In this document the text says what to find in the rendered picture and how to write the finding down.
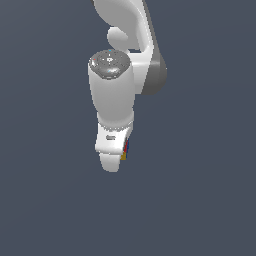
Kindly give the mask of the small multicoloured block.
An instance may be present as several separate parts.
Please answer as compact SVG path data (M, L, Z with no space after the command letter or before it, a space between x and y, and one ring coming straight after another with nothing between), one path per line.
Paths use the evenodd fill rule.
M126 144L124 146L123 154L121 155L120 160L126 160L127 159L128 150L129 150L129 138L126 140Z

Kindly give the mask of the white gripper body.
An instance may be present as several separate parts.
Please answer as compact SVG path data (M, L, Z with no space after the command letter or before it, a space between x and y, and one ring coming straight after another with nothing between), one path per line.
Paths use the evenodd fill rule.
M132 130L133 123L119 130L108 130L98 124L95 150L103 154L122 155Z

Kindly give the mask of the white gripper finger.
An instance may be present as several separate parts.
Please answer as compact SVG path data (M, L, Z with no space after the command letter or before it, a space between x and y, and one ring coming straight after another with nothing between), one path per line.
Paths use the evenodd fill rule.
M99 154L102 168L108 172L117 172L120 165L120 155Z

